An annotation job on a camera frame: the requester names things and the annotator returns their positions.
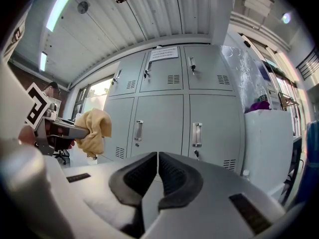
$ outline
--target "fluorescent light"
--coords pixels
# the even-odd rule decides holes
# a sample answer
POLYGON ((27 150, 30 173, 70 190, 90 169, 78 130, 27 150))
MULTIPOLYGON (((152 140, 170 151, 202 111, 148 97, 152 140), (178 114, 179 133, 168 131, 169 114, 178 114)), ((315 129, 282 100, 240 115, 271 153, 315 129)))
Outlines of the fluorescent light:
POLYGON ((53 32, 56 22, 58 21, 61 12, 69 0, 57 0, 50 13, 49 20, 46 24, 46 28, 53 32))
POLYGON ((40 60, 40 70, 41 70, 41 71, 44 71, 44 70, 45 70, 46 57, 47 57, 47 54, 45 54, 44 52, 42 52, 42 53, 41 53, 41 60, 40 60))
POLYGON ((288 24, 291 20, 290 13, 285 13, 281 19, 285 24, 288 24))

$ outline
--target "locker handle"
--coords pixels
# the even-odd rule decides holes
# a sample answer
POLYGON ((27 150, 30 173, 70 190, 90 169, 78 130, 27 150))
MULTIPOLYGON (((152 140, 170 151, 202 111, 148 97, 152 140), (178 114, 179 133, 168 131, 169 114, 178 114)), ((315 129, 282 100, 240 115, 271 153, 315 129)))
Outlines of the locker handle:
POLYGON ((150 72, 151 70, 152 70, 152 61, 149 62, 149 66, 145 71, 150 72))
POLYGON ((142 130, 143 130, 143 120, 137 120, 137 129, 136 129, 136 135, 134 137, 135 141, 142 141, 142 130))
POLYGON ((118 74, 116 75, 115 79, 118 79, 118 78, 120 77, 121 72, 122 72, 122 69, 120 69, 120 70, 118 71, 118 74))
POLYGON ((193 123, 193 147, 201 147, 202 123, 193 123))
POLYGON ((188 59, 188 66, 191 68, 191 70, 193 71, 193 74, 194 74, 194 71, 196 68, 195 59, 194 59, 194 57, 188 57, 187 59, 188 59))
POLYGON ((118 82, 117 79, 120 77, 122 69, 120 69, 115 78, 112 79, 111 84, 114 85, 114 82, 118 82))

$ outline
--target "floor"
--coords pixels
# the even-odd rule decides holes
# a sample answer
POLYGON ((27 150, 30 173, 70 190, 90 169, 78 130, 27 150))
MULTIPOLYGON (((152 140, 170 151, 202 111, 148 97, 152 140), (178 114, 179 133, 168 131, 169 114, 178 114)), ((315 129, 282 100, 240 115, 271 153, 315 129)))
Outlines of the floor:
MULTIPOLYGON (((304 161, 304 164, 306 163, 306 159, 307 159, 307 156, 304 152, 301 153, 301 159, 304 161)), ((303 166, 303 163, 300 162, 299 163, 299 168, 298 168, 298 174, 296 176, 296 180, 295 180, 295 183, 293 185, 293 188, 291 190, 291 193, 286 201, 286 204, 285 204, 285 208, 289 208, 290 204, 292 203, 292 201, 294 200, 297 192, 298 192, 298 189, 299 189, 299 185, 300 185, 300 182, 301 182, 301 178, 302 178, 302 175, 303 175, 303 171, 304 171, 304 168, 305 166, 303 166)))
MULTIPOLYGON (((57 158, 57 160, 62 168, 79 166, 79 165, 75 164, 74 162, 70 161, 70 158, 65 157, 65 161, 66 161, 65 165, 63 164, 63 160, 61 158, 57 158)), ((98 163, 97 160, 93 160, 93 158, 91 158, 91 157, 86 157, 86 160, 87 160, 87 165, 96 165, 98 163)))

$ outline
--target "plastic wrap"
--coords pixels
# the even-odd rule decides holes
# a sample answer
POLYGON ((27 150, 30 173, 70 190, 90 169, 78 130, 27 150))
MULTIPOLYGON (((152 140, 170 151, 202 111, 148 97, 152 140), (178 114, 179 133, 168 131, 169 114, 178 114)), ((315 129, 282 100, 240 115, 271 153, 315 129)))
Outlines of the plastic wrap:
POLYGON ((260 96, 267 96, 265 80, 247 51, 222 46, 222 53, 235 79, 243 112, 247 112, 260 96))

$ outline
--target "locker door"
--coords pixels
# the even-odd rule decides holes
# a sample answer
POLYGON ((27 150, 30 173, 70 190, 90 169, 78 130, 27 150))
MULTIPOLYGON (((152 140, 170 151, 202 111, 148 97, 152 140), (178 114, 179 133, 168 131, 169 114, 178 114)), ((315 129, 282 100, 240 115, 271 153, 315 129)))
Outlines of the locker door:
POLYGON ((177 47, 178 58, 157 60, 149 64, 151 52, 148 54, 146 69, 150 70, 149 75, 142 80, 140 92, 156 90, 181 90, 183 88, 181 73, 180 48, 177 47))
POLYGON ((109 162, 112 162, 112 160, 106 158, 105 156, 103 155, 98 155, 98 159, 97 159, 97 163, 98 164, 102 164, 102 163, 109 163, 109 162))
POLYGON ((135 93, 145 53, 139 52, 120 60, 114 75, 116 81, 111 85, 109 97, 135 93))
POLYGON ((186 46, 189 89, 233 90, 225 64, 216 46, 186 46))
POLYGON ((183 95, 139 97, 132 156, 152 151, 181 154, 183 95))
POLYGON ((188 156, 195 158, 194 152, 197 150, 200 160, 235 170, 239 149, 240 124, 236 98, 190 95, 188 156), (193 137, 193 129, 197 132, 197 140, 196 135, 193 137))
POLYGON ((106 100, 104 111, 112 120, 112 138, 104 138, 104 156, 110 160, 124 159, 134 98, 106 100))

